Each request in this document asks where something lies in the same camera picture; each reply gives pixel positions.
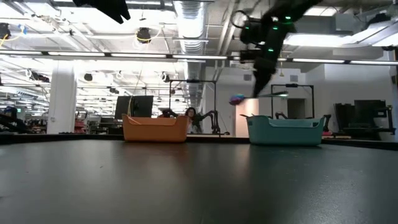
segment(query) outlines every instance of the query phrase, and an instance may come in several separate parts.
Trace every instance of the ceiling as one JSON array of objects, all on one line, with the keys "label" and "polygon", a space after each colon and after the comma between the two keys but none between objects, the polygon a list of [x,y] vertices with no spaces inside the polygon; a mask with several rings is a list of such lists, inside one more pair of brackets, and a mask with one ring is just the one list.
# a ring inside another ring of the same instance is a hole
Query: ceiling
[{"label": "ceiling", "polygon": [[[110,19],[96,9],[90,7],[76,7],[72,0],[0,0],[0,22],[9,23],[14,41],[6,41],[0,49],[3,50],[39,50],[39,51],[74,51],[74,52],[139,52],[180,54],[182,46],[178,34],[178,20],[176,13],[168,11],[172,2],[166,1],[166,10],[148,9],[140,4],[148,1],[130,1],[129,13],[131,19],[123,24]],[[232,52],[244,49],[246,46],[238,40],[240,30],[229,24],[228,12],[233,8],[234,1],[215,0],[205,1],[206,25],[202,39],[206,41],[205,55],[230,55]],[[235,6],[235,9],[252,7],[255,0],[245,0]],[[358,13],[389,5],[391,1],[332,1],[321,3],[307,12],[308,16],[333,16],[339,13]],[[253,16],[265,13],[273,0],[261,1],[253,12]],[[150,28],[153,38],[149,44],[141,44],[136,38],[140,27]],[[337,49],[333,47],[306,47],[285,45],[283,56],[302,58],[341,58],[354,57],[356,59],[375,59],[382,54],[379,48],[362,47],[355,49]],[[79,110],[88,110],[97,114],[111,115],[116,104],[117,94],[110,93],[104,86],[113,85],[118,88],[120,95],[154,95],[158,107],[168,106],[168,83],[164,83],[159,76],[163,73],[173,79],[185,79],[184,62],[162,61],[105,61],[80,60],[78,66],[84,68],[85,73],[94,76],[92,82],[79,76],[78,103]],[[0,62],[2,82],[18,85],[44,84],[29,78],[28,70],[52,77],[52,59],[5,57]],[[299,68],[305,71],[307,64],[286,63],[286,68]],[[182,112],[192,104],[193,92],[200,96],[200,85],[186,85],[175,83],[176,93],[173,96],[172,108]],[[0,87],[0,108],[9,104],[26,105],[33,114],[47,111],[50,88],[43,87]]]}]

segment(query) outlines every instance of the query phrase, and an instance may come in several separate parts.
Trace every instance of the ductwork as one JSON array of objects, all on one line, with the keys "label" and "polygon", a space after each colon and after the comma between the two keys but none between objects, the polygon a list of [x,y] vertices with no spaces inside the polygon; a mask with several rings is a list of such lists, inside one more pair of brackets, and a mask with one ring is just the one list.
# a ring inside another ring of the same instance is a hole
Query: ductwork
[{"label": "ductwork", "polygon": [[[201,38],[205,33],[206,3],[196,1],[176,1],[174,8],[177,13],[178,35],[181,38]],[[184,40],[180,42],[183,54],[203,54],[204,42],[197,40]],[[186,62],[184,74],[186,79],[200,79],[201,64]],[[193,106],[198,103],[198,90],[191,86],[188,88]]]}]

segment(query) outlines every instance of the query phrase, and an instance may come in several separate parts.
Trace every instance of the computer screen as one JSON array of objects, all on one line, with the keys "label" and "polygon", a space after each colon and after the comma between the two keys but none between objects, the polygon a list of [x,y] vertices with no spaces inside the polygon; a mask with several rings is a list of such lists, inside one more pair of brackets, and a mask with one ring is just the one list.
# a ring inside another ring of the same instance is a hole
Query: computer screen
[{"label": "computer screen", "polygon": [[154,96],[119,96],[116,102],[115,119],[122,119],[122,114],[128,113],[130,99],[131,116],[142,118],[150,118],[152,116]]}]

